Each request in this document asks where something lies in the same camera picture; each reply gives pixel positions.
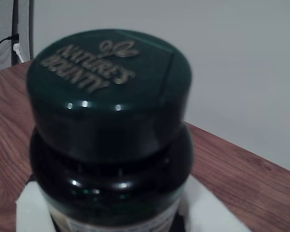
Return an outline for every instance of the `white wall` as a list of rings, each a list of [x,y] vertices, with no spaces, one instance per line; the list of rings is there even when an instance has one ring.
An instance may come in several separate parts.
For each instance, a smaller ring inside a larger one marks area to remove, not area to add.
[[[14,0],[0,0],[0,41],[12,34]],[[4,41],[0,45],[0,70],[12,64],[11,41]]]
[[[24,61],[30,60],[30,8],[31,0],[18,0],[18,33],[19,47]]]
[[[193,69],[187,121],[290,170],[290,0],[36,0],[33,28],[35,55],[97,28],[168,40]]]

